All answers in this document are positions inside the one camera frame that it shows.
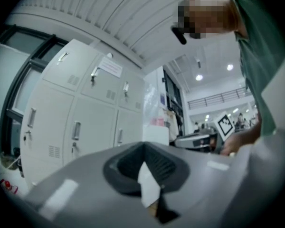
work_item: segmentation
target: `floor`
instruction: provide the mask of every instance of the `floor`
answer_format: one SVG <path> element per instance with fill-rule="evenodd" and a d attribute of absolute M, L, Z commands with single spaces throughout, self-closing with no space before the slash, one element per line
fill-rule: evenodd
<path fill-rule="evenodd" d="M 8 180 L 12 186 L 17 186 L 18 191 L 16 195 L 20 197 L 24 197 L 29 192 L 25 179 L 21 177 L 19 169 L 14 171 L 8 170 L 3 167 L 0 162 L 0 181 L 2 179 Z"/>

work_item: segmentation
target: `hand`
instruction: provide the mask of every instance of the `hand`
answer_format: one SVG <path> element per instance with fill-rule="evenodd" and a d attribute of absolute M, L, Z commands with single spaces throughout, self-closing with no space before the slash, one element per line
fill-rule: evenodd
<path fill-rule="evenodd" d="M 227 138 L 224 144 L 224 149 L 220 154 L 229 155 L 230 153 L 238 152 L 239 148 L 244 144 L 244 135 L 241 133 L 234 133 Z"/>

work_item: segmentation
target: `red object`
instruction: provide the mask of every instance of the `red object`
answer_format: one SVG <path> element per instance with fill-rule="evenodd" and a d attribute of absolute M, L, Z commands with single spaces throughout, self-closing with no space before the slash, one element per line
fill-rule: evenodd
<path fill-rule="evenodd" d="M 1 184 L 1 186 L 4 187 L 6 190 L 8 190 L 8 191 L 10 191 L 10 192 L 12 192 L 12 193 L 14 193 L 14 194 L 16 194 L 17 191 L 18 191 L 18 187 L 11 185 L 8 180 L 2 179 L 2 180 L 0 181 L 0 184 Z"/>

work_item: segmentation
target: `locker handle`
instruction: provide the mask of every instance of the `locker handle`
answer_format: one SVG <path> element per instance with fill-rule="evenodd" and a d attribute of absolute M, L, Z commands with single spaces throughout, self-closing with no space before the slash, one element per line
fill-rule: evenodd
<path fill-rule="evenodd" d="M 96 76 L 98 75 L 98 70 L 99 70 L 99 67 L 95 67 L 93 72 L 91 73 L 91 82 L 94 83 L 95 82 L 95 78 Z"/>
<path fill-rule="evenodd" d="M 123 92 L 124 92 L 124 96 L 128 97 L 129 83 L 127 81 L 124 83 Z"/>
<path fill-rule="evenodd" d="M 35 115 L 36 115 L 36 109 L 32 107 L 30 109 L 29 118 L 28 118 L 28 127 L 30 128 L 33 128 Z"/>
<path fill-rule="evenodd" d="M 75 121 L 75 126 L 73 128 L 73 133 L 72 133 L 73 140 L 79 140 L 80 126 L 81 126 L 81 123 Z"/>
<path fill-rule="evenodd" d="M 120 128 L 118 129 L 118 138 L 117 138 L 117 146 L 120 146 L 121 143 L 123 143 L 123 130 Z"/>
<path fill-rule="evenodd" d="M 64 52 L 64 53 L 60 56 L 60 58 L 58 58 L 57 65 L 58 65 L 60 62 L 62 62 L 62 61 L 67 57 L 67 55 L 69 55 L 69 54 L 70 54 L 69 52 Z"/>

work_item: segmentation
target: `door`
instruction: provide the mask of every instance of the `door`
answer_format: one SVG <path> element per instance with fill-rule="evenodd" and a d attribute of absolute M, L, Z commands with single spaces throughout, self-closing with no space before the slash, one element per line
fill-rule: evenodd
<path fill-rule="evenodd" d="M 71 159 L 111 148 L 115 123 L 113 107 L 87 97 L 79 98 L 68 135 Z"/>
<path fill-rule="evenodd" d="M 98 66 L 90 67 L 88 75 L 81 93 L 114 105 L 120 89 L 120 78 Z"/>
<path fill-rule="evenodd" d="M 49 62 L 43 79 L 76 91 L 87 69 L 95 63 L 98 55 L 90 46 L 72 40 Z"/>
<path fill-rule="evenodd" d="M 123 91 L 119 95 L 119 105 L 132 111 L 143 108 L 144 80 L 130 71 L 125 72 Z"/>
<path fill-rule="evenodd" d="M 28 183 L 39 182 L 62 166 L 63 137 L 73 98 L 43 82 L 31 94 L 20 135 L 21 162 Z M 37 169 L 35 178 L 33 170 Z"/>
<path fill-rule="evenodd" d="M 118 111 L 114 146 L 142 141 L 142 117 L 141 113 L 123 109 Z"/>

